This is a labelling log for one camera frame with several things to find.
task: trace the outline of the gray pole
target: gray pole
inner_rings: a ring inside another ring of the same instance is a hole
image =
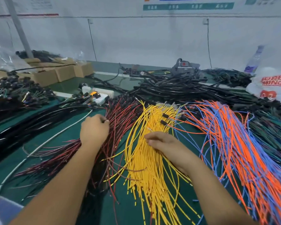
[[[33,58],[33,54],[31,52],[31,49],[30,49],[30,46],[29,46],[29,43],[27,41],[27,38],[26,38],[26,35],[23,31],[23,28],[22,28],[22,25],[21,25],[21,22],[19,20],[19,17],[17,15],[17,12],[15,11],[15,6],[13,4],[13,1],[12,0],[4,0],[5,3],[6,3],[6,6],[8,8],[8,11],[11,15],[11,18],[13,20],[13,23],[15,25],[15,28],[17,29],[17,32],[19,34],[19,37],[20,37],[20,40],[24,46],[24,49],[27,53],[27,56],[29,58]]]

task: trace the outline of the water bottle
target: water bottle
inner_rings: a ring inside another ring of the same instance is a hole
[[[258,66],[261,62],[261,54],[262,54],[263,49],[264,49],[264,45],[258,46],[256,53],[249,60],[244,72],[252,74],[252,75],[255,73],[256,69],[258,68]]]

